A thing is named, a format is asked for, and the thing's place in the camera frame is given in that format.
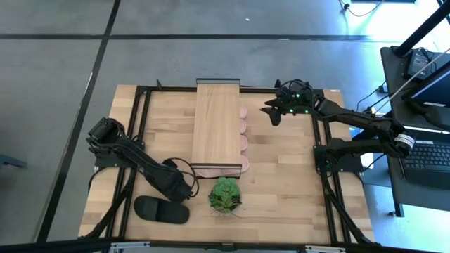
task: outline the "wooden tabletop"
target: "wooden tabletop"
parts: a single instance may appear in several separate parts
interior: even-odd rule
[[[128,125],[136,86],[119,85],[112,101],[110,117]],[[343,105],[338,90],[324,90],[326,98]],[[240,103],[247,107],[250,168],[238,179],[242,205],[236,216],[218,216],[209,206],[207,195],[215,179],[200,179],[200,192],[183,202],[191,217],[183,225],[145,221],[133,210],[129,213],[127,239],[186,242],[330,242],[320,176],[315,172],[312,147],[314,131],[310,115],[286,115],[279,126],[272,126],[268,115],[260,112],[264,101],[273,94],[241,93]],[[138,118],[140,121],[143,98]],[[168,157],[191,161],[196,94],[194,92],[154,91],[146,122],[146,152],[162,162]],[[322,142],[323,125],[319,122]],[[332,136],[350,139],[347,125],[330,124]],[[188,171],[186,165],[180,169]],[[90,232],[108,210],[117,168],[101,172],[92,182],[79,235]],[[373,240],[364,191],[360,180],[351,173],[340,173],[345,207],[365,236]],[[140,195],[164,198],[142,175],[136,177],[133,200]],[[118,234],[122,210],[117,213],[114,235]],[[342,239],[338,213],[335,211],[337,235]]]

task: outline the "keyboard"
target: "keyboard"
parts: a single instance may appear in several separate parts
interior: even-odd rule
[[[450,143],[417,143],[401,165],[407,181],[450,190]]]

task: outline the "green succulent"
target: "green succulent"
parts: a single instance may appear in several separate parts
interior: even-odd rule
[[[222,213],[232,212],[240,205],[240,190],[236,179],[220,178],[208,196],[211,207]]]

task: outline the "gray floor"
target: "gray floor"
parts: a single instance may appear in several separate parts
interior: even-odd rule
[[[111,0],[2,1],[0,34],[102,34],[112,6]],[[364,13],[373,4],[352,6]],[[433,0],[383,4],[355,18],[340,12],[338,0],[122,1],[113,34],[349,34],[374,41],[110,41],[49,239],[77,236],[94,162],[84,138],[108,114],[118,84],[154,85],[158,78],[163,85],[194,85],[198,77],[234,77],[244,85],[273,86],[277,78],[301,78],[316,88],[340,89],[345,105],[355,108],[384,81],[380,48],[398,44],[436,8]],[[420,46],[445,50],[442,33],[449,29],[442,23]],[[33,238],[99,44],[0,40],[0,153],[29,163],[0,169],[2,245]],[[389,188],[365,191],[378,242],[450,251],[449,212],[407,206],[405,218],[394,218],[386,215],[393,210]]]

